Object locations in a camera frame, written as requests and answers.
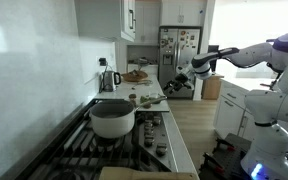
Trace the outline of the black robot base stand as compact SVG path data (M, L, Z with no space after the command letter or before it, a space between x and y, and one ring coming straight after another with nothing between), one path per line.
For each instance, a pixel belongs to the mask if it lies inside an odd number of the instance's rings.
M256 134L252 141L228 134L204 154L202 180L288 180L285 132Z

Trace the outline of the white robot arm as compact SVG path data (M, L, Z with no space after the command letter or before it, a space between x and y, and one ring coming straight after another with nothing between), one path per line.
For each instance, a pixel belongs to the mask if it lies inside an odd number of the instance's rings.
M245 95L245 106L254 118L255 138L240 165L252 179L288 180L288 132L279 125L288 122L288 33L243 49L230 47L198 54L186 66L176 68L177 75L165 84L165 89L171 93L183 87L193 89L190 79L209 78L210 63L218 59L239 68L265 62L278 74L273 90L251 90Z

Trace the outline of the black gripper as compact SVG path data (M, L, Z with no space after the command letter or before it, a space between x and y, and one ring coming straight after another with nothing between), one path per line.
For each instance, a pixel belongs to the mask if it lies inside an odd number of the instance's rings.
M191 89L192 86L189 84L189 79L186 75L184 74L178 74L174 81L173 84L167 84L164 88L163 91L169 90L170 94L173 94L175 92L178 92L181 88L187 88Z

